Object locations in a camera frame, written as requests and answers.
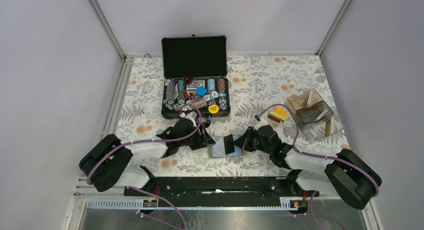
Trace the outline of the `black credit card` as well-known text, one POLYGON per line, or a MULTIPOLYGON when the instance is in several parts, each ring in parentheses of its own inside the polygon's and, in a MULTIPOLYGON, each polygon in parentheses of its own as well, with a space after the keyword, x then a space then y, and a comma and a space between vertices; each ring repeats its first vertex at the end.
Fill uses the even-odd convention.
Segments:
POLYGON ((223 142, 225 155, 229 155, 235 152, 234 137, 232 134, 225 136, 223 138, 223 142))

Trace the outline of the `white VIP credit card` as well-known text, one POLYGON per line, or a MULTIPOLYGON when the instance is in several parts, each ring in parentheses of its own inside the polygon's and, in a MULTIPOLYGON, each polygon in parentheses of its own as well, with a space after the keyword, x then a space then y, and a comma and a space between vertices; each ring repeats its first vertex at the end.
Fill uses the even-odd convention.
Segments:
POLYGON ((215 138, 215 145, 211 146, 211 156, 213 158, 225 157, 225 143, 222 137, 215 138))

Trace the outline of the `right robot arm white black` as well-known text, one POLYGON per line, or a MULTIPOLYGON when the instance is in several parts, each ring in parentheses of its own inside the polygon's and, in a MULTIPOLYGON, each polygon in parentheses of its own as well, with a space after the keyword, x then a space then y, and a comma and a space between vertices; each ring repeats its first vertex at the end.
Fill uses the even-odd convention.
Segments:
POLYGON ((283 142, 270 125, 249 127, 234 145, 248 152, 264 152, 274 165, 288 169, 286 187, 294 196, 304 191, 338 195, 362 210, 382 184, 381 177, 353 151, 343 149, 336 155, 300 151, 283 142))

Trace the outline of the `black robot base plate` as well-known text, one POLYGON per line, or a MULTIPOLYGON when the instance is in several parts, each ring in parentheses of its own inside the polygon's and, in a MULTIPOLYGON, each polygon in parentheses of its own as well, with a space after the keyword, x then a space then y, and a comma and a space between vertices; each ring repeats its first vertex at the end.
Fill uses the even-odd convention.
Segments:
POLYGON ((153 177, 142 190, 177 207, 297 209, 312 196, 286 177, 153 177))

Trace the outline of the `beige card holder wallet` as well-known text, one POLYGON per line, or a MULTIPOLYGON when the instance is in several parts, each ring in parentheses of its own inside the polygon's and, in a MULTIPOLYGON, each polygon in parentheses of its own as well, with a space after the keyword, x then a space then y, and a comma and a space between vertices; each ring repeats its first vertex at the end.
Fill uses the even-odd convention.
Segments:
POLYGON ((213 136, 212 139, 215 144, 208 147, 208 154, 210 158, 230 158, 243 156, 243 151, 237 146, 231 146, 225 142, 224 137, 213 136))

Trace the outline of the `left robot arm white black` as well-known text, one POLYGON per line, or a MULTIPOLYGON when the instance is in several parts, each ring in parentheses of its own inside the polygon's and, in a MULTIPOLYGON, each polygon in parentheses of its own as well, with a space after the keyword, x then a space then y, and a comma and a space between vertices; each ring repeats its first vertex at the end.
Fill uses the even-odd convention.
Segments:
POLYGON ((153 139, 124 144, 115 134, 109 134, 82 158, 78 166, 98 192, 114 186, 134 186, 142 195, 150 195, 155 190, 151 174, 141 166, 130 166, 130 162, 166 158, 183 146, 198 150, 214 145, 215 141, 206 131, 210 124, 209 118, 199 123, 186 117, 153 139))

